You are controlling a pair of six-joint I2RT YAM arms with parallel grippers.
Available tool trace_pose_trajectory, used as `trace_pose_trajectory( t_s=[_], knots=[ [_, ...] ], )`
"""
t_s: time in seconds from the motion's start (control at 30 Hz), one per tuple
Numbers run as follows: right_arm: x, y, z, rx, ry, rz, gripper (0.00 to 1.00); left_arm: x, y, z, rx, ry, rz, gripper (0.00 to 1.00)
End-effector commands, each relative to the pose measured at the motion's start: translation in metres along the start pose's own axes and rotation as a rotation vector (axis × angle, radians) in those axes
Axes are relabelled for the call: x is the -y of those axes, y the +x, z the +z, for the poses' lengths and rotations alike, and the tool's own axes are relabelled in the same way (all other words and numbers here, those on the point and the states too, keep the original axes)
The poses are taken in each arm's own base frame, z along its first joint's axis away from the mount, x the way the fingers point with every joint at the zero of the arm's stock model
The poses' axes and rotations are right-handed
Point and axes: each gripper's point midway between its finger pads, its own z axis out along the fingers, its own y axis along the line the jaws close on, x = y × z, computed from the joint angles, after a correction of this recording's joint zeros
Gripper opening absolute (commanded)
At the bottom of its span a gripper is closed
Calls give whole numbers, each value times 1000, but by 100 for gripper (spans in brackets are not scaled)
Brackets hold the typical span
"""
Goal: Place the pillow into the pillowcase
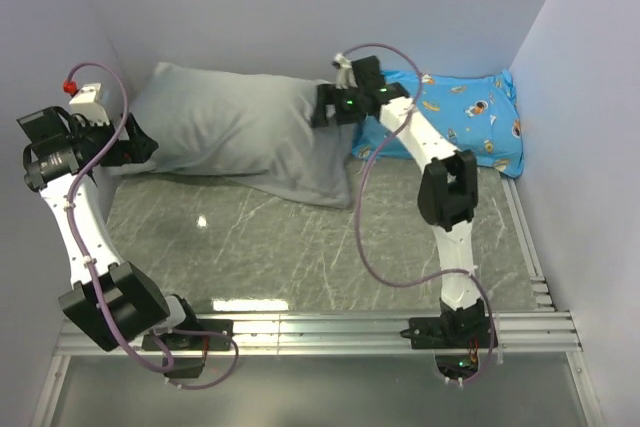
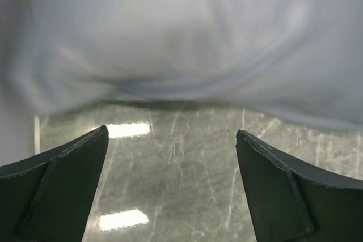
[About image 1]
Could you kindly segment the grey pillowcase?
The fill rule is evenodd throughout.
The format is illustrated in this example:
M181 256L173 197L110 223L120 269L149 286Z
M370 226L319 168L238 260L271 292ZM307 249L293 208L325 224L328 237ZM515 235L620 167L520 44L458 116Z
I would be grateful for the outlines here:
M354 128L314 128L317 80L208 71L160 62L131 104L158 148L113 176L227 177L294 202L348 209Z

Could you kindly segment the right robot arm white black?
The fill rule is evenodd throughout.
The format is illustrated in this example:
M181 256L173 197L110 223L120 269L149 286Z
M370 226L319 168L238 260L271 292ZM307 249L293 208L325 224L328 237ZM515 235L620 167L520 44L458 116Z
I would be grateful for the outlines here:
M486 328L485 305L475 282L472 221L478 205L477 161L447 140L419 111L418 97L389 83L377 57L334 57L336 80L316 91L313 127L355 124L374 117L399 140L421 172L417 206L432 228L440 262L441 314L431 341L466 346Z

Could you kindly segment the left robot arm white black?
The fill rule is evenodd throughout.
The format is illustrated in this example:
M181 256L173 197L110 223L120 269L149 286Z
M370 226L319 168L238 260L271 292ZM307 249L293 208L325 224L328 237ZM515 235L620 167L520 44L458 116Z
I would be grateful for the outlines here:
M188 302L165 296L140 269L125 261L110 239L92 168L143 162L157 148L133 117L127 139L111 123L90 122L52 106L17 121L29 143L23 151L24 180L56 219L70 263L71 289L59 299L65 316L105 351L157 332L179 349L195 346L201 324Z

